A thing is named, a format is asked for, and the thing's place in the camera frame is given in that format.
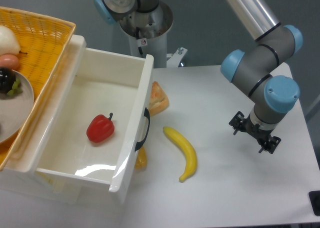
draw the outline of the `banana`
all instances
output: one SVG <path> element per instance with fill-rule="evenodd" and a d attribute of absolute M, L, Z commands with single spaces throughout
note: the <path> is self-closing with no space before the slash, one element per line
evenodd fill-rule
<path fill-rule="evenodd" d="M 197 154 L 192 144 L 177 130 L 172 127 L 163 127 L 165 136 L 178 146 L 185 157 L 185 169 L 184 173 L 179 177 L 180 182 L 184 182 L 187 178 L 191 177 L 197 170 L 198 159 Z"/>

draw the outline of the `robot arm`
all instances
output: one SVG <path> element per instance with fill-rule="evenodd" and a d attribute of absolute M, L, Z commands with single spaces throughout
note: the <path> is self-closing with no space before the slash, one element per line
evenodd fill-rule
<path fill-rule="evenodd" d="M 247 118 L 239 111 L 230 121 L 237 131 L 246 132 L 265 150 L 273 153 L 281 141 L 271 132 L 295 105 L 300 95 L 297 83 L 270 72 L 295 54 L 303 38 L 292 25 L 282 26 L 264 0 L 227 0 L 257 47 L 249 53 L 235 50 L 221 64 L 222 74 L 254 103 Z"/>
<path fill-rule="evenodd" d="M 222 74 L 255 103 L 247 118 L 239 111 L 229 124 L 234 134 L 241 131 L 254 137 L 261 146 L 260 153 L 265 150 L 272 154 L 281 139 L 272 137 L 271 132 L 294 107 L 300 90 L 293 79 L 272 77 L 270 73 L 301 48 L 303 38 L 292 25 L 282 26 L 264 0 L 227 1 L 257 43 L 251 52 L 231 52 L 221 64 Z M 155 67 L 166 67 L 167 40 L 159 37 L 166 37 L 173 23 L 167 5 L 159 0 L 94 0 L 94 3 L 107 23 L 119 21 L 128 36 L 137 41 L 148 40 L 144 51 L 138 42 L 130 43 L 133 56 L 151 54 Z"/>

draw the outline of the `white table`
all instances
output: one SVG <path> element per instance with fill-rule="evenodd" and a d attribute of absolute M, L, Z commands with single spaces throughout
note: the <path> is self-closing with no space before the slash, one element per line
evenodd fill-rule
<path fill-rule="evenodd" d="M 283 64 L 276 74 L 290 76 Z M 219 66 L 155 69 L 154 80 L 170 105 L 151 118 L 145 144 L 146 170 L 132 176 L 126 203 L 115 207 L 108 191 L 83 188 L 70 205 L 0 190 L 0 227 L 202 228 L 320 222 L 308 192 L 320 190 L 320 171 L 297 102 L 272 135 L 282 139 L 274 154 L 228 125 L 253 103 L 220 73 Z M 163 134 L 180 131 L 198 156 L 196 174 L 178 181 L 181 151 Z"/>

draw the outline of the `white drawer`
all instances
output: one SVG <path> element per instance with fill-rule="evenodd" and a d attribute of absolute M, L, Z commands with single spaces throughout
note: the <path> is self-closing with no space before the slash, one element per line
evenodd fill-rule
<path fill-rule="evenodd" d="M 90 48 L 78 56 L 80 62 L 63 62 L 43 116 L 25 142 L 26 150 L 21 148 L 21 158 L 17 159 L 18 151 L 6 168 L 40 177 L 56 193 L 67 184 L 88 186 L 108 189 L 123 202 L 136 144 L 146 136 L 150 122 L 145 116 L 154 59 Z M 113 113 L 114 134 L 101 143 L 90 142 L 89 124 L 95 116 L 109 117 L 109 113 Z"/>

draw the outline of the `red bell pepper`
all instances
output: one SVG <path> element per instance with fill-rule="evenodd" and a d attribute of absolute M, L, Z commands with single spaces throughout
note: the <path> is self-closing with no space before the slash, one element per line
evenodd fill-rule
<path fill-rule="evenodd" d="M 115 131 L 115 125 L 112 122 L 113 114 L 107 118 L 103 114 L 97 115 L 86 130 L 86 136 L 91 142 L 99 143 L 110 137 Z"/>

